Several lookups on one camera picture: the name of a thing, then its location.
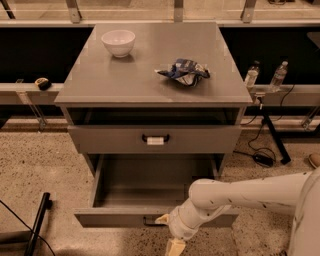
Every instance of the black cable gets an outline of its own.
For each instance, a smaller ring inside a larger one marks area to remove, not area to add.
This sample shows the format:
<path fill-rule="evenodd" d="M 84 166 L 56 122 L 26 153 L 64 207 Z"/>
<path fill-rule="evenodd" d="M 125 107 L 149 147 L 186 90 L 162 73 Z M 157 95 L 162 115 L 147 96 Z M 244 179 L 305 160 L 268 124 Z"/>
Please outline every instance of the black cable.
<path fill-rule="evenodd" d="M 42 238 L 39 234 L 35 233 L 35 232 L 33 231 L 33 229 L 30 228 L 16 213 L 15 213 L 13 210 L 11 210 L 10 207 L 9 207 L 8 205 L 6 205 L 2 200 L 0 200 L 0 203 L 1 203 L 5 208 L 7 208 L 7 210 L 8 210 L 9 212 L 11 212 L 18 220 L 20 220 L 20 222 L 21 222 L 23 225 L 25 225 L 25 226 L 32 232 L 32 234 L 36 235 L 36 236 L 39 237 L 43 242 L 45 242 L 46 245 L 48 246 L 48 248 L 50 249 L 52 255 L 55 256 L 55 254 L 54 254 L 51 246 L 49 245 L 49 243 L 48 243 L 44 238 Z"/>
<path fill-rule="evenodd" d="M 248 146 L 254 150 L 255 152 L 253 154 L 249 154 L 249 153 L 246 153 L 246 152 L 242 152 L 242 151 L 237 151 L 237 150 L 234 150 L 233 153 L 237 153 L 237 154 L 242 154 L 242 155 L 246 155 L 246 156 L 249 156 L 249 157 L 252 157 L 254 162 L 257 163 L 258 165 L 262 166 L 262 167 L 268 167 L 270 168 L 271 166 L 267 166 L 267 165 L 264 165 L 262 164 L 261 162 L 258 162 L 255 158 L 255 156 L 258 156 L 258 155 L 264 155 L 265 157 L 267 158 L 270 158 L 272 160 L 272 162 L 276 162 L 276 155 L 275 153 L 270 149 L 270 148 L 266 148 L 266 147 L 261 147 L 261 148 L 255 148 L 251 145 L 252 142 L 256 141 L 258 139 L 258 137 L 260 136 L 260 133 L 262 131 L 262 128 L 263 126 L 265 125 L 264 122 L 262 122 L 261 124 L 261 127 L 258 131 L 258 134 L 256 135 L 255 138 L 251 139 L 249 142 L 248 142 Z M 268 153 L 266 153 L 265 151 L 269 151 L 271 152 L 272 155 L 269 155 Z"/>
<path fill-rule="evenodd" d="M 292 92 L 292 90 L 294 89 L 295 86 L 296 86 L 296 84 L 294 83 L 292 85 L 291 89 L 282 97 L 282 99 L 280 101 L 280 109 L 283 107 L 282 104 L 283 104 L 284 99 Z M 271 120 L 271 121 L 279 121 L 282 117 L 283 117 L 283 114 L 280 117 L 278 117 L 277 119 Z"/>
<path fill-rule="evenodd" d="M 250 157 L 252 157 L 252 155 L 249 154 L 249 153 L 241 152 L 241 151 L 237 151 L 237 150 L 234 150 L 233 153 L 237 153 L 237 154 L 241 154 L 241 155 L 245 155 L 245 156 L 250 156 Z"/>
<path fill-rule="evenodd" d="M 240 124 L 240 125 L 248 125 L 251 124 L 256 118 L 257 118 L 258 114 L 256 114 L 249 122 L 244 123 L 244 124 Z"/>
<path fill-rule="evenodd" d="M 270 157 L 274 162 L 276 162 L 276 154 L 270 148 L 266 148 L 266 147 L 255 148 L 251 145 L 251 143 L 256 141 L 258 139 L 258 137 L 260 136 L 260 133 L 261 133 L 264 125 L 265 125 L 265 123 L 262 122 L 257 136 L 248 142 L 248 146 L 255 151 L 255 154 L 258 154 L 258 153 L 264 154 L 267 157 Z M 267 154 L 266 152 L 264 152 L 263 150 L 267 150 L 267 151 L 271 152 L 273 157 L 270 156 L 269 154 Z"/>

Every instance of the small bowl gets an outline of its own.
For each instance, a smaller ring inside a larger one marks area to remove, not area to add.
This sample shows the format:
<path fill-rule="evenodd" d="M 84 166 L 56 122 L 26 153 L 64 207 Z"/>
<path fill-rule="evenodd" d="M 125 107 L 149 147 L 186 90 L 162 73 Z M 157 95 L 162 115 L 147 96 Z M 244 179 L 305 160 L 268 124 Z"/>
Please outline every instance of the small bowl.
<path fill-rule="evenodd" d="M 127 56 L 133 49 L 136 35 L 129 30 L 112 30 L 102 35 L 106 49 L 115 57 Z"/>

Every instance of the open drawer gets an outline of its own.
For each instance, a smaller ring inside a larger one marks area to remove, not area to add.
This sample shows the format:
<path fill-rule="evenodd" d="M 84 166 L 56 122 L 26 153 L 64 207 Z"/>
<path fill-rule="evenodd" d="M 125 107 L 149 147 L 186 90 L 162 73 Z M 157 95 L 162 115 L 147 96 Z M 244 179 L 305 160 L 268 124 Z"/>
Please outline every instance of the open drawer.
<path fill-rule="evenodd" d="M 80 125 L 68 128 L 79 153 L 232 153 L 236 125 Z"/>
<path fill-rule="evenodd" d="M 188 198 L 193 181 L 214 172 L 204 154 L 100 155 L 89 208 L 75 209 L 75 216 L 83 227 L 154 226 Z M 230 210 L 210 225 L 230 226 L 236 217 Z"/>

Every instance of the plastic bottle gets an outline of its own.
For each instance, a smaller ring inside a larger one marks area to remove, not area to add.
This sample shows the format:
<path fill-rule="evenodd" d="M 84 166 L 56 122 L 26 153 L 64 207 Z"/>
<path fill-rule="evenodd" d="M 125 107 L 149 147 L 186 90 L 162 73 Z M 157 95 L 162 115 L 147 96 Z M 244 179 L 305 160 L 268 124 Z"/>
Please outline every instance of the plastic bottle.
<path fill-rule="evenodd" d="M 282 85 L 284 78 L 288 73 L 288 62 L 283 61 L 282 64 L 274 72 L 274 76 L 271 80 L 270 86 L 272 92 L 277 92 L 280 90 L 280 85 Z"/>
<path fill-rule="evenodd" d="M 257 80 L 257 77 L 260 73 L 259 66 L 260 66 L 260 62 L 255 60 L 253 62 L 253 65 L 248 69 L 248 73 L 246 75 L 246 78 L 244 79 L 244 84 L 249 91 L 253 88 L 253 86 Z"/>

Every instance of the crumpled wrapper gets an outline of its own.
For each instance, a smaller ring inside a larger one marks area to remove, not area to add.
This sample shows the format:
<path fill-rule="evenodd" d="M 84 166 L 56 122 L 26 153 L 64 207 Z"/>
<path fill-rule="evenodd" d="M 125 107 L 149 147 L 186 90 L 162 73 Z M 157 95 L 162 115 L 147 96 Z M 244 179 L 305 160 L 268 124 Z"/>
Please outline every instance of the crumpled wrapper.
<path fill-rule="evenodd" d="M 186 87 L 194 87 L 202 78 L 210 78 L 209 71 L 193 60 L 177 59 L 171 70 L 155 70 L 160 75 L 175 79 Z"/>

